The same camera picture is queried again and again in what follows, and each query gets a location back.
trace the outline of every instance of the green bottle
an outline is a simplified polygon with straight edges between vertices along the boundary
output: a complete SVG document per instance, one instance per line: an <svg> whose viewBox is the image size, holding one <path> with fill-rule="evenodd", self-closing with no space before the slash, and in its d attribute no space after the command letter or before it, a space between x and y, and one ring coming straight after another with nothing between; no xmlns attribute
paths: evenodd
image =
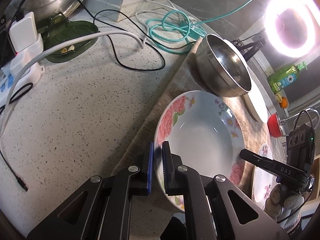
<svg viewBox="0 0 320 240"><path fill-rule="evenodd" d="M302 64L298 64L297 66L295 66L294 64L290 64L278 69L267 78L271 90L274 93L277 93L292 84L297 80L297 78L299 77L299 72L303 68L307 69L307 65L304 61L302 62Z"/></svg>

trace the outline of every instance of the white bowl with floral pattern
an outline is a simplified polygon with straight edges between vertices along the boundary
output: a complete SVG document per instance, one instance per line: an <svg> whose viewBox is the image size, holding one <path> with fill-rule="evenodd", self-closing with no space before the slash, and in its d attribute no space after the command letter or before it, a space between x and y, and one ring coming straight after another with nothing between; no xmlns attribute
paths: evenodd
<svg viewBox="0 0 320 240"><path fill-rule="evenodd" d="M189 91L172 100L162 113L154 137L154 166L164 192L163 141L169 141L171 152L201 175L213 178L223 174L239 185L244 170L239 157L244 138L236 117L217 96ZM166 196L184 211L183 196Z"/></svg>
<svg viewBox="0 0 320 240"><path fill-rule="evenodd" d="M271 149L266 143L261 145L258 155L273 160ZM261 209L265 208L266 200L270 196L273 178L269 172L258 167L254 168L251 199Z"/></svg>

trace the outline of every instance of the cable plug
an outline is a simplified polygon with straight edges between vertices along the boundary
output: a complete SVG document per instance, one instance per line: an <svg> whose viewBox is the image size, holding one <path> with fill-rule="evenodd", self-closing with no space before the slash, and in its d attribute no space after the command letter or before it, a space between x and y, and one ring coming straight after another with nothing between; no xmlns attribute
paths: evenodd
<svg viewBox="0 0 320 240"><path fill-rule="evenodd" d="M19 185L27 192L28 191L28 187L26 186L26 184L23 182L23 180L19 177L16 178Z"/></svg>

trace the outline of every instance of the orange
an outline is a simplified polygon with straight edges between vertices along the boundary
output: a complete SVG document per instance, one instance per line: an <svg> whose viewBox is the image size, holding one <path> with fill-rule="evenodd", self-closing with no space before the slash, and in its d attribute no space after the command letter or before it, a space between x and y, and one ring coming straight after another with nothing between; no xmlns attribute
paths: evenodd
<svg viewBox="0 0 320 240"><path fill-rule="evenodd" d="M280 106L285 109L288 106L288 100L285 97L282 97L282 101L280 103Z"/></svg>

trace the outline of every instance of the granite countertop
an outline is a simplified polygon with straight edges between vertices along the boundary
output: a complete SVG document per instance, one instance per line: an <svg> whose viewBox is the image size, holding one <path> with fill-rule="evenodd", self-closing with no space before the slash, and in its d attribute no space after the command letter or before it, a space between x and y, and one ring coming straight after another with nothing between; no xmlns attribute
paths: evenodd
<svg viewBox="0 0 320 240"><path fill-rule="evenodd" d="M92 22L81 9L70 19ZM96 24L100 30L111 29ZM128 20L118 26L141 34ZM112 39L124 64L161 65L152 49L139 49L132 38ZM45 73L17 102L1 136L4 155L29 190L0 161L0 208L24 236L89 177L110 175L185 57L161 53L163 70L127 70L116 63L108 38L101 37L71 61L40 62Z"/></svg>

